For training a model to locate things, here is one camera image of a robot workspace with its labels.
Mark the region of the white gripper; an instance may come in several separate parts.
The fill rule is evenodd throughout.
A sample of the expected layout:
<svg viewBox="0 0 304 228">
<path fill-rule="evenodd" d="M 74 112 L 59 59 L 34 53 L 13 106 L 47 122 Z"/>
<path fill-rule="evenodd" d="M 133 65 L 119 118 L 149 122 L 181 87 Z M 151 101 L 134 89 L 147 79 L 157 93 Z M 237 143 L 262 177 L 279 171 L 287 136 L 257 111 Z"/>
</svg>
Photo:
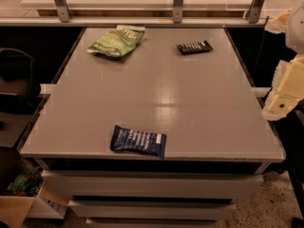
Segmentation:
<svg viewBox="0 0 304 228">
<path fill-rule="evenodd" d="M 286 32 L 286 46 L 304 53 L 304 0 L 271 19 L 265 30 L 274 34 Z M 272 89 L 262 109 L 263 118 L 268 121 L 285 118 L 303 99 L 304 57 L 296 56 L 290 62 L 281 60 L 275 68 Z"/>
</svg>

